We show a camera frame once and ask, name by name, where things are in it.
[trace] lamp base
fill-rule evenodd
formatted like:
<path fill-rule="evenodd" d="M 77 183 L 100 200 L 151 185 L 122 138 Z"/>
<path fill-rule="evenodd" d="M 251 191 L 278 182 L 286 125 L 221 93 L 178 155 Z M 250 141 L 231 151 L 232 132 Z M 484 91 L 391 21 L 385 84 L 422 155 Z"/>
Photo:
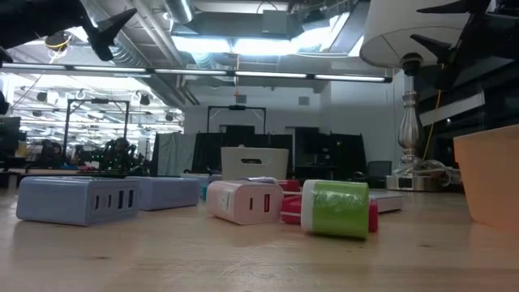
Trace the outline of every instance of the lamp base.
<path fill-rule="evenodd" d="M 440 191 L 438 178 L 419 175 L 388 175 L 386 188 L 393 191 Z"/>

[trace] wooden table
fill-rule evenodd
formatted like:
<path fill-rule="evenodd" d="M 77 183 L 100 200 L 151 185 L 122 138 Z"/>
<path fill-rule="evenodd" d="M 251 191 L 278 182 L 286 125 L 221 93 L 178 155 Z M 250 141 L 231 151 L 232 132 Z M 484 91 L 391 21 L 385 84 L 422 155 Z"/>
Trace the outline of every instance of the wooden table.
<path fill-rule="evenodd" d="M 204 206 L 94 227 L 18 221 L 0 195 L 0 291 L 519 291 L 519 234 L 463 195 L 405 195 L 366 242 L 239 226 Z"/>

